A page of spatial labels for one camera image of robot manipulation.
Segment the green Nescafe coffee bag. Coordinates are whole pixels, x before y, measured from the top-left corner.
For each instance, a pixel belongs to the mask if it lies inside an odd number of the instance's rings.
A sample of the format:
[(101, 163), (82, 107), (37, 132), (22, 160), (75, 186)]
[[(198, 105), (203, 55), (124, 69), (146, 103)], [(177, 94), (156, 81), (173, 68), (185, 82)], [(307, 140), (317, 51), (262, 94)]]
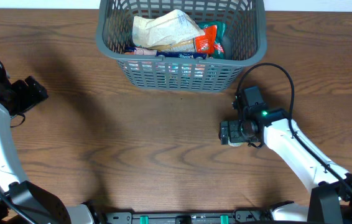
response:
[(200, 22), (198, 23), (199, 28), (204, 29), (209, 26), (216, 26), (216, 38), (214, 41), (214, 52), (211, 57), (217, 59), (225, 59), (225, 50), (222, 46), (223, 37), (227, 29), (227, 25), (224, 22), (210, 21), (210, 22)]

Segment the orange spaghetti packet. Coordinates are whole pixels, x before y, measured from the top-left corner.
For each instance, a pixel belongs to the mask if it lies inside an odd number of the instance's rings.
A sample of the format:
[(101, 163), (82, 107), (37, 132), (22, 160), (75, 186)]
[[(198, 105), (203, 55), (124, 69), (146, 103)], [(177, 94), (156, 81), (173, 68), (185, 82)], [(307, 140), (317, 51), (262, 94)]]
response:
[(160, 45), (156, 50), (161, 52), (194, 52), (212, 54), (215, 50), (215, 40), (217, 35), (217, 25), (206, 26), (204, 35), (185, 40), (172, 45)]

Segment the colourful tissue pack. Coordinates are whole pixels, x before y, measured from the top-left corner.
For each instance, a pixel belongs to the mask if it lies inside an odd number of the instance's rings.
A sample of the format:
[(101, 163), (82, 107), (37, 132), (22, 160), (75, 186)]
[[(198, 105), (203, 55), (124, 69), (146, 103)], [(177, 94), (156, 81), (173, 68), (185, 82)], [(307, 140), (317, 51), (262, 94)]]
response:
[(161, 52), (158, 50), (149, 50), (140, 47), (126, 47), (124, 49), (126, 55), (155, 55), (174, 58), (202, 58), (206, 59), (208, 54), (198, 52)]

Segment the beige grain bag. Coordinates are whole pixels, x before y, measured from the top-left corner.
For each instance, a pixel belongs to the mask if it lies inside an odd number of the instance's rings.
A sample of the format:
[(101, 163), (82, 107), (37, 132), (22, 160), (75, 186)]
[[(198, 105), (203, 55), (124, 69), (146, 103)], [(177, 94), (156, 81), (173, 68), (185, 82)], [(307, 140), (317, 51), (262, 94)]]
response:
[(135, 16), (132, 25), (133, 43), (144, 48), (178, 44), (202, 35), (205, 31), (179, 9), (156, 19)]

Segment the green lid jar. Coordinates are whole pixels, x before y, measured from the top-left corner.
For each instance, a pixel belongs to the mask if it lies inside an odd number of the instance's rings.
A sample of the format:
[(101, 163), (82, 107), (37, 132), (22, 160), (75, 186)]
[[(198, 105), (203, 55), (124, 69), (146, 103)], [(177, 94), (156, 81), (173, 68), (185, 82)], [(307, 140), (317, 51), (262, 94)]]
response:
[(239, 147), (239, 146), (242, 146), (244, 143), (242, 142), (237, 142), (237, 143), (231, 143), (229, 142), (228, 145), (229, 146), (232, 146), (232, 147)]

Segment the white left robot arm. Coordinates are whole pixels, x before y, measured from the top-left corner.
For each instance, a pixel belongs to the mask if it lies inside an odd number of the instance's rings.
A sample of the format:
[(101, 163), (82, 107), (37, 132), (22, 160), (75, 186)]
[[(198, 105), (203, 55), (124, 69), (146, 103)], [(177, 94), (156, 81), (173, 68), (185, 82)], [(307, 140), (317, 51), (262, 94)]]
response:
[(0, 61), (0, 223), (99, 223), (89, 204), (67, 207), (29, 181), (12, 138), (12, 119), (48, 98), (33, 77), (9, 81)]

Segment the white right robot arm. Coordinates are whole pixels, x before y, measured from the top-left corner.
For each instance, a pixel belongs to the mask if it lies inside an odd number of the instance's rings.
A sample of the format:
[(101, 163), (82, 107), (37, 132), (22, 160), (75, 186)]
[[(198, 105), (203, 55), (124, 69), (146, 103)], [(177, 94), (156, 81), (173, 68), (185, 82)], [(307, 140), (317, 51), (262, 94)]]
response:
[(239, 118), (220, 123), (222, 145), (267, 146), (294, 172), (310, 194), (310, 204), (294, 203), (271, 210), (276, 222), (352, 223), (352, 173), (333, 162), (309, 140), (283, 109), (265, 103), (233, 105)]

